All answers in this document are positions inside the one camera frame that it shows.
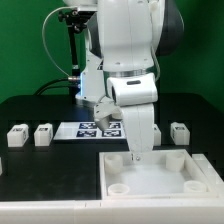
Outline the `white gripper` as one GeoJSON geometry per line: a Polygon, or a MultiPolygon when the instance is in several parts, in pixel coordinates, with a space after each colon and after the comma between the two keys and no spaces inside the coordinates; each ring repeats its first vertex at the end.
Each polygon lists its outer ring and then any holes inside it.
{"type": "Polygon", "coordinates": [[[140,161],[140,153],[154,146],[154,106],[142,104],[121,107],[122,121],[132,160],[140,161]]]}

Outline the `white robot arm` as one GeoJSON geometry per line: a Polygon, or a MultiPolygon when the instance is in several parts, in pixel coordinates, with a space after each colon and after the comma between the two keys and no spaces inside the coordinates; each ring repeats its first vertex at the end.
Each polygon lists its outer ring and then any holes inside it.
{"type": "Polygon", "coordinates": [[[63,0],[91,12],[85,32],[86,68],[79,102],[94,107],[98,127],[122,120],[132,158],[154,145],[154,106],[160,68],[156,56],[178,45],[184,24],[174,0],[63,0]]]}

